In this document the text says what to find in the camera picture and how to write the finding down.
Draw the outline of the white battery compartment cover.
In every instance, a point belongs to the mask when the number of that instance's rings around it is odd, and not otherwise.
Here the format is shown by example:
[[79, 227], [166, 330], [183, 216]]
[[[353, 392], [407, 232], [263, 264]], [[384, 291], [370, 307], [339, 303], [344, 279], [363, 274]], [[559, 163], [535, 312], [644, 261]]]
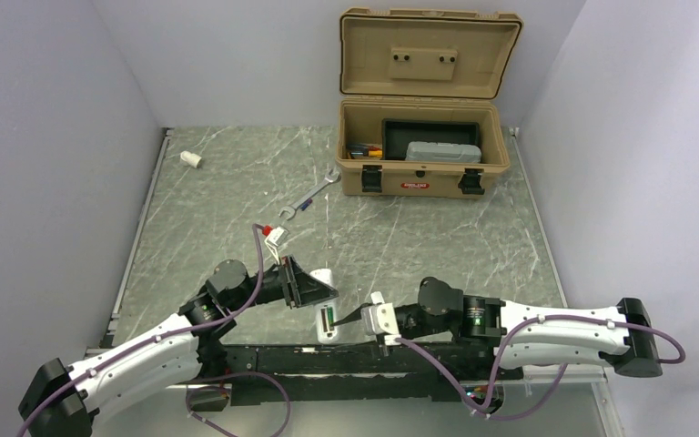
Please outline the white battery compartment cover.
[[382, 296], [382, 293], [379, 292], [379, 291], [373, 291], [373, 292], [370, 294], [370, 299], [371, 299], [371, 303], [372, 303], [374, 306], [376, 306], [376, 305], [382, 305], [382, 304], [385, 303], [385, 299], [384, 299], [384, 297]]

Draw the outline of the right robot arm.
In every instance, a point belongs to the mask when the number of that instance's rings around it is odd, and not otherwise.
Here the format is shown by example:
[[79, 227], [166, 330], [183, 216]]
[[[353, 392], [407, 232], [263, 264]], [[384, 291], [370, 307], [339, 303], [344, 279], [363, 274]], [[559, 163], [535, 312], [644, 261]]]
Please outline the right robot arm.
[[610, 366], [633, 378], [663, 373], [649, 314], [636, 298], [595, 310], [534, 307], [471, 296], [427, 277], [414, 304], [395, 307], [374, 292], [369, 302], [327, 323], [335, 327], [356, 321], [387, 346], [443, 332], [456, 343], [476, 345], [464, 357], [477, 378], [496, 370], [556, 364]]

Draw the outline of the white remote control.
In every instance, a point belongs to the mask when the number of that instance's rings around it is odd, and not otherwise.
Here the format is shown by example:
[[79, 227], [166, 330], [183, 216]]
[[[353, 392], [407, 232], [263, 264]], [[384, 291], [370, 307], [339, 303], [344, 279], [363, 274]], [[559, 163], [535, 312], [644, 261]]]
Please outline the white remote control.
[[[333, 286], [333, 272], [331, 269], [314, 269], [309, 273], [313, 279]], [[317, 304], [314, 307], [315, 329], [317, 340], [321, 344], [333, 344], [339, 340], [339, 328], [334, 327], [333, 323], [336, 315], [336, 300], [326, 300]]]

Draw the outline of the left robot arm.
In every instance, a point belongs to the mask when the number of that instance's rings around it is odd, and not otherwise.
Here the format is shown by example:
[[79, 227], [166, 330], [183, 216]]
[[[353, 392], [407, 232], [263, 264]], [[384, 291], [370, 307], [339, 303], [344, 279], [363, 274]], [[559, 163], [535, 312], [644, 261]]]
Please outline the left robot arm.
[[243, 310], [276, 300], [295, 309], [337, 295], [331, 269], [306, 271], [291, 256], [256, 276], [241, 261], [225, 260], [155, 328], [95, 357], [43, 364], [18, 404], [18, 435], [89, 436], [94, 424], [167, 386], [242, 371], [243, 363], [221, 339]]

